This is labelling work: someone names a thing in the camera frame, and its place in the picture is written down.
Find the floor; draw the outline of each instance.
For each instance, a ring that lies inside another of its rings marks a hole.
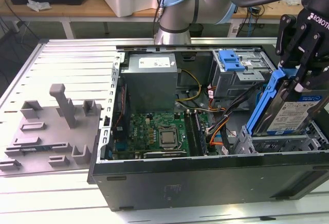
[[[103,23],[75,22],[73,28],[77,38],[150,38],[152,36],[152,23],[109,23],[109,34],[104,33]],[[256,27],[253,37],[276,37],[279,25],[265,25],[264,28]],[[20,26],[20,32],[5,36],[0,40],[0,96],[14,79],[23,63],[27,60],[32,49],[38,41],[25,26]],[[65,39],[65,33],[60,23],[56,22],[31,22],[29,28],[39,38]],[[229,24],[204,25],[202,37],[226,37]],[[241,31],[239,36],[247,36]]]

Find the yellow wire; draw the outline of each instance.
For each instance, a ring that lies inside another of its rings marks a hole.
[[[196,95],[193,96],[193,97],[176,99],[176,101],[190,101],[190,100],[194,100],[195,98],[197,98],[200,95],[200,93],[201,93],[201,87],[202,86],[201,86],[199,80],[192,73],[190,73],[189,71],[184,70],[184,69],[182,69],[181,71],[186,72],[188,75],[190,75],[197,82],[197,85],[199,86],[199,90],[197,91]]]

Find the workbench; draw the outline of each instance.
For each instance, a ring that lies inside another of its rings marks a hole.
[[[26,5],[12,5],[10,0],[7,0],[13,11],[23,21],[40,21],[40,22],[60,22],[63,25],[66,37],[74,39],[75,33],[72,29],[71,22],[103,22],[105,32],[109,32],[107,22],[152,22],[155,14],[155,9],[148,9],[133,13],[127,17],[116,17],[113,10],[104,0],[85,0],[82,5],[53,5],[52,9],[35,12]],[[288,13],[297,15],[301,10],[301,5],[288,6],[285,1],[274,2],[264,5],[265,12],[258,20],[259,24],[278,24],[282,14]],[[240,24],[243,23],[247,15],[245,8],[238,8],[230,20],[230,28],[228,37],[236,37]],[[18,28],[15,22],[18,21],[12,12],[6,6],[4,0],[0,0],[0,16],[5,21],[12,21],[16,31]]]
[[[276,39],[199,38],[192,43],[243,46],[275,44]],[[55,106],[49,86],[64,83],[73,104],[95,99],[105,106],[116,45],[152,44],[152,39],[50,40],[38,44],[0,99],[1,157],[22,118],[19,111],[25,100]],[[329,223],[329,182],[296,201],[111,212],[97,185],[86,182],[87,174],[88,170],[78,170],[1,177],[0,223],[263,223],[268,217],[276,218],[272,224]]]

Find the cpu socket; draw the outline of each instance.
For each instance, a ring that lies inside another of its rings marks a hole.
[[[160,147],[173,150],[178,146],[176,128],[159,129]]]

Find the metal table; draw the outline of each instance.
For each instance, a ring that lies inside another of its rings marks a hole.
[[[192,42],[246,45],[274,44],[275,40],[225,38]],[[25,100],[56,105],[48,93],[52,83],[64,83],[66,95],[74,104],[96,99],[106,106],[116,45],[152,45],[152,40],[50,40],[38,44],[0,99],[1,157],[22,117],[19,110]],[[0,178],[0,222],[263,223],[260,217],[270,216],[276,218],[271,223],[329,223],[329,182],[297,201],[111,212],[97,186],[86,182],[87,173],[88,170],[79,170]]]

